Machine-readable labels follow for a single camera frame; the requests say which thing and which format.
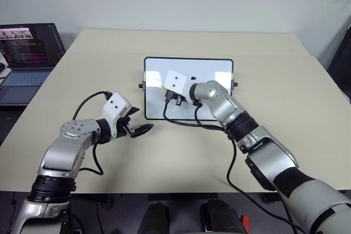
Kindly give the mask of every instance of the tabletop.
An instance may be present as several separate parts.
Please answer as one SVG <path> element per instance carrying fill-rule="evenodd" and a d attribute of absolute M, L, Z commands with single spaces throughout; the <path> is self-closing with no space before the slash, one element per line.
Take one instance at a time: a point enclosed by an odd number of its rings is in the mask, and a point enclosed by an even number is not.
<path fill-rule="evenodd" d="M 86 29 L 49 75 L 0 147 L 0 190 L 29 191 L 47 147 L 88 95 L 110 90 L 141 110 L 145 135 L 119 138 L 97 149 L 105 174 L 80 172 L 79 193 L 235 192 L 225 176 L 233 147 L 222 132 L 144 118 L 147 56 L 232 59 L 233 96 L 288 147 L 306 174 L 336 189 L 351 188 L 350 105 L 295 35 Z M 101 115 L 94 98 L 78 119 Z M 95 168 L 91 148 L 83 166 Z M 240 151 L 231 180 L 262 192 Z"/>

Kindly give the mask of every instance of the silver robotic arm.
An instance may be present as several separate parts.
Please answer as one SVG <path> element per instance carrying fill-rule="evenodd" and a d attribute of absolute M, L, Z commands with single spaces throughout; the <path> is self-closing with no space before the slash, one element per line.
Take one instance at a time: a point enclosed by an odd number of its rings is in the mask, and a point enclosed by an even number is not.
<path fill-rule="evenodd" d="M 71 191 L 85 151 L 92 145 L 104 144 L 130 133 L 132 138 L 148 132 L 153 124 L 135 129 L 130 117 L 139 111 L 119 94 L 110 94 L 101 119 L 68 121 L 60 128 L 59 137 L 50 145 L 39 167 L 32 190 L 24 200 L 12 234 L 50 233 L 61 231 L 60 218 L 69 207 Z"/>
<path fill-rule="evenodd" d="M 228 138 L 247 154 L 245 163 L 252 175 L 264 189 L 277 190 L 306 233 L 351 233 L 351 200 L 298 170 L 293 154 L 259 126 L 218 82 L 196 83 L 169 71 L 164 86 L 188 103 L 208 106 Z"/>

